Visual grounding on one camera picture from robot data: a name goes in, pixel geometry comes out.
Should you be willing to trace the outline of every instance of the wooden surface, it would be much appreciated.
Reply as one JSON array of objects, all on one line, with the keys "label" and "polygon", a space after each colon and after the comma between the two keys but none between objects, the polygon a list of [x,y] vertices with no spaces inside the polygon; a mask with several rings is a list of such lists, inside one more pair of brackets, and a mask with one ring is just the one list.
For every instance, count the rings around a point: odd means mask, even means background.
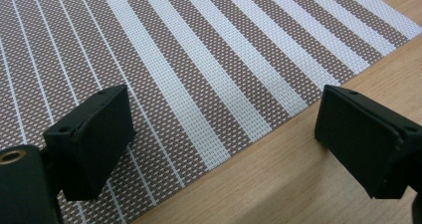
[{"label": "wooden surface", "polygon": [[[422,25],[422,0],[383,0]],[[343,86],[422,124],[422,36]],[[415,192],[370,199],[314,139],[319,103],[133,223],[411,223]]]}]

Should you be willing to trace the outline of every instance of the woven fabric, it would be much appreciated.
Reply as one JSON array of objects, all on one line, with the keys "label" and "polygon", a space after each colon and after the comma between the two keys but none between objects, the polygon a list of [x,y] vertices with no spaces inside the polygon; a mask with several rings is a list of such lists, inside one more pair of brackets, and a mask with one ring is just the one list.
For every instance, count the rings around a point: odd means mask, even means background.
[{"label": "woven fabric", "polygon": [[138,134],[69,223],[134,220],[422,32],[380,0],[0,1],[1,148],[128,85]]}]

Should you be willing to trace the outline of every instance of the woven placemat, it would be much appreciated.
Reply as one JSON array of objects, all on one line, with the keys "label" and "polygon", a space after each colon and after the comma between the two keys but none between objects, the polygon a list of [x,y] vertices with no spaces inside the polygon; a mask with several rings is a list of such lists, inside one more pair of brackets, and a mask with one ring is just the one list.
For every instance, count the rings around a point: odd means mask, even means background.
[{"label": "woven placemat", "polygon": [[380,0],[0,3],[1,148],[128,85],[138,135],[69,223],[132,221],[422,32]]}]

